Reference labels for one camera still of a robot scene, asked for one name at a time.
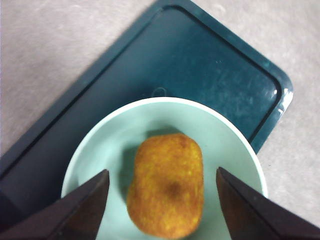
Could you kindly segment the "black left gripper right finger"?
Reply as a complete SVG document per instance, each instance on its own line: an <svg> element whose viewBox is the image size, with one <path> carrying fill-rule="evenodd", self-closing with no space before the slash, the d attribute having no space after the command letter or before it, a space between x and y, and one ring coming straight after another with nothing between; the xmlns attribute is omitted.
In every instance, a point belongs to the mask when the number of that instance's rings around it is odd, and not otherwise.
<svg viewBox="0 0 320 240"><path fill-rule="evenodd" d="M219 167L216 185L233 240L318 240L320 229Z"/></svg>

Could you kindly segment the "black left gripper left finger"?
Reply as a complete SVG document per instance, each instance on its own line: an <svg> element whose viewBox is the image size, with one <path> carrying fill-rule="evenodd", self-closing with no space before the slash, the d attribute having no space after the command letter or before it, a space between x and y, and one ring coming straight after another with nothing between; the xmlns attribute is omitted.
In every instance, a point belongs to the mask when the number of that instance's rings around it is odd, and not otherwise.
<svg viewBox="0 0 320 240"><path fill-rule="evenodd" d="M0 234L2 240L94 240L110 186L104 169L65 197Z"/></svg>

